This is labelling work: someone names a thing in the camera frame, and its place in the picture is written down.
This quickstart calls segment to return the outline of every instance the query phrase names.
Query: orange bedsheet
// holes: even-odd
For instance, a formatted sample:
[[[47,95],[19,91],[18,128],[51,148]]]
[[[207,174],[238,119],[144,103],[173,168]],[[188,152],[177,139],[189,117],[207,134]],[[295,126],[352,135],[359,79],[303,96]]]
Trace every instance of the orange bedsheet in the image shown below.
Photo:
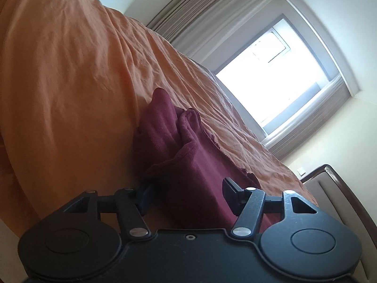
[[[210,74],[98,0],[0,0],[0,217],[17,234],[86,189],[137,185],[131,142],[155,88],[196,108],[271,195],[294,174],[246,128]],[[153,228],[168,223],[152,211]]]

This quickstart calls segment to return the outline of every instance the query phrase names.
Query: circular pad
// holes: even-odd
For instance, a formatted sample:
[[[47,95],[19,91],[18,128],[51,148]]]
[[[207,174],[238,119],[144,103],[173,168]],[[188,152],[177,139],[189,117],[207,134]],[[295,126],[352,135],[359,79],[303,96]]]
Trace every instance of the circular pad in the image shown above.
[[[53,280],[84,279],[105,269],[121,248],[119,234],[82,213],[52,216],[28,230],[18,254],[28,272]]]
[[[74,253],[89,243],[89,235],[78,229],[60,229],[46,238],[46,246],[55,253]]]
[[[335,247],[335,239],[331,234],[316,229],[301,230],[293,234],[292,244],[302,252],[321,254],[332,250]]]
[[[262,234],[259,246],[267,260],[305,279],[332,279],[352,272],[361,256],[356,235],[328,215],[299,215],[287,216]]]

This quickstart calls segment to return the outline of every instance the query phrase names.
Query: light switch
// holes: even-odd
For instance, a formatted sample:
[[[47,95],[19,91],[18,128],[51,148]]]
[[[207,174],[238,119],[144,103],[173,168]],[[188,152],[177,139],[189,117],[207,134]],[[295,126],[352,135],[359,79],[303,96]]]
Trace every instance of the light switch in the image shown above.
[[[297,172],[299,173],[300,177],[302,177],[306,173],[306,171],[303,167],[298,168]]]

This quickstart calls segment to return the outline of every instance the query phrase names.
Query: red towel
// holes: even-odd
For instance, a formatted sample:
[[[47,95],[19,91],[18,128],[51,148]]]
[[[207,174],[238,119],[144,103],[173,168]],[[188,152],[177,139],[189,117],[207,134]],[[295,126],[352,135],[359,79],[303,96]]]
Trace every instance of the red towel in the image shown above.
[[[173,106],[157,88],[134,136],[134,155],[142,179],[156,182],[162,205],[179,228],[230,229],[234,216],[222,195],[222,180],[231,177],[241,188],[261,188],[259,181],[238,168],[204,129],[199,113]],[[265,215],[261,231],[276,216]]]

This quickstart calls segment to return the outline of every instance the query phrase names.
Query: upholstered headboard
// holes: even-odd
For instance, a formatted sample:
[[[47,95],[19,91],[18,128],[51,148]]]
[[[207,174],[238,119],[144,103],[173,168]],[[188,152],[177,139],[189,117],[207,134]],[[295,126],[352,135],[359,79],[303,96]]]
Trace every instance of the upholstered headboard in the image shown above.
[[[354,277],[360,283],[377,282],[377,226],[361,202],[330,165],[301,180],[321,209],[348,226],[361,240],[363,253]]]

